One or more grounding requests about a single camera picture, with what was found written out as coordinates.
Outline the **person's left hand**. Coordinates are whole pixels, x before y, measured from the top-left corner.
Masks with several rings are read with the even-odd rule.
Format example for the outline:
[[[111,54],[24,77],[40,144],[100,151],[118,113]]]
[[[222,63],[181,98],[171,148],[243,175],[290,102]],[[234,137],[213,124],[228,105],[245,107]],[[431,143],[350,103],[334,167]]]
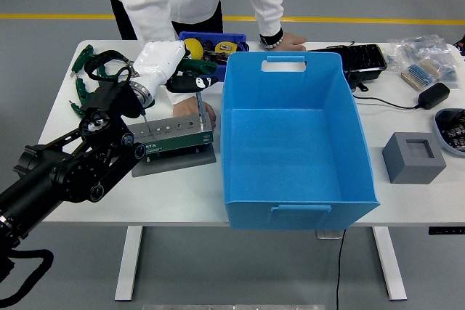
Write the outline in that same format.
[[[282,52],[304,52],[307,39],[303,36],[297,36],[293,33],[285,33],[283,40],[277,46],[278,51]]]

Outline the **person's right hand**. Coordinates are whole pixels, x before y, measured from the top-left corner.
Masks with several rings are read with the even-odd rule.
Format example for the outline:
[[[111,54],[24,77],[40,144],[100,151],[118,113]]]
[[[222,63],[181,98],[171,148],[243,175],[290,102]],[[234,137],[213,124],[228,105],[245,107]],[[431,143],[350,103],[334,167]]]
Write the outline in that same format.
[[[211,127],[215,129],[217,115],[214,112],[213,107],[210,104],[203,102],[203,108],[204,108],[204,111],[208,113],[208,116],[211,122]],[[199,114],[198,101],[195,97],[190,97],[188,99],[182,100],[181,102],[173,105],[173,116],[174,117],[182,117],[185,115],[192,115],[192,114]]]

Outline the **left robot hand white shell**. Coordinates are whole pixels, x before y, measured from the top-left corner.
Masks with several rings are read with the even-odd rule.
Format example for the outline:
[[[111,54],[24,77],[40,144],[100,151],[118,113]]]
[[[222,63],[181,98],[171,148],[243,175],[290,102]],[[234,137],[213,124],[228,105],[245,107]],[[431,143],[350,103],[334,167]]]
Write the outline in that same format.
[[[155,96],[159,86],[173,93],[200,92],[219,81],[217,64],[192,59],[184,41],[149,42],[134,61],[138,76],[130,86],[145,99]]]

